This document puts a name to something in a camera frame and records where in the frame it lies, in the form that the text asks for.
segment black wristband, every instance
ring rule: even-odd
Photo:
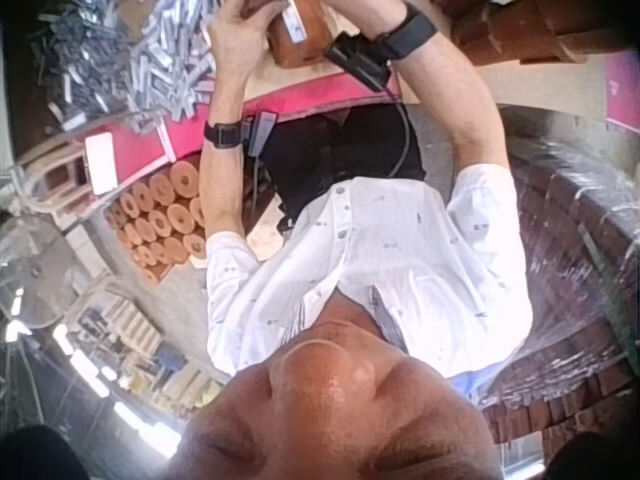
[[[220,149],[230,149],[242,143],[242,122],[216,123],[213,127],[209,122],[204,124],[204,138]]]
[[[438,29],[421,10],[405,2],[407,18],[395,30],[375,39],[375,48],[389,60],[403,60],[427,43]]]

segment neck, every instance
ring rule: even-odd
[[[344,322],[351,323],[356,327],[362,328],[367,332],[375,335],[381,340],[386,339],[382,336],[382,332],[375,320],[369,315],[369,312],[360,304],[354,302],[350,298],[336,289],[329,297],[322,312],[316,319],[314,325],[320,325],[326,322]]]

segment metal parts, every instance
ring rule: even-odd
[[[215,60],[206,28],[217,1],[158,0],[137,41],[118,4],[73,0],[38,17],[46,24],[32,37],[38,84],[63,130],[131,112],[125,123],[144,134],[164,116],[192,117],[210,98]]]

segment button-up shirt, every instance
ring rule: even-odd
[[[451,201],[424,182],[357,177],[305,207],[260,264],[231,232],[207,241],[208,351],[234,375],[309,328],[337,288],[390,343],[446,378],[495,376],[532,313],[510,172],[474,165]]]

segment shirt sleeve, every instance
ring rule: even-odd
[[[482,264],[510,286],[526,282],[517,203],[511,172],[499,165],[482,164],[460,172],[447,207]]]
[[[208,349],[213,359],[211,349],[216,347],[233,301],[260,263],[246,240],[233,232],[216,233],[207,240],[207,263]]]

